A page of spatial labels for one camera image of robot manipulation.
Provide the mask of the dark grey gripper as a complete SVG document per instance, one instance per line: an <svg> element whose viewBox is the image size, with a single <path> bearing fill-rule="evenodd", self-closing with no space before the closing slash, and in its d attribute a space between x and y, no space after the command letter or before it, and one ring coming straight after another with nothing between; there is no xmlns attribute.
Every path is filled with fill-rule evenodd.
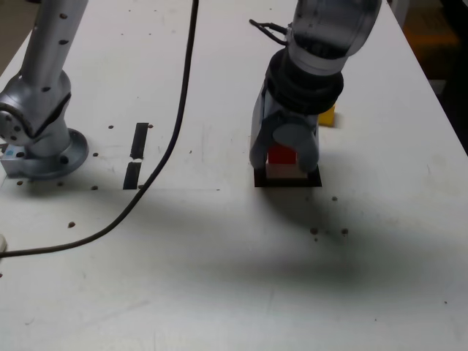
<svg viewBox="0 0 468 351"><path fill-rule="evenodd" d="M283 125L273 132L277 120ZM320 152L317 138L311 129L318 126L318 115L304 115L288 110L276 102L267 86L263 85L252 114L249 149L251 166L255 170L265 167L268 148L274 139L297 154L297 163L303 173L313 173L317 169Z"/></svg>

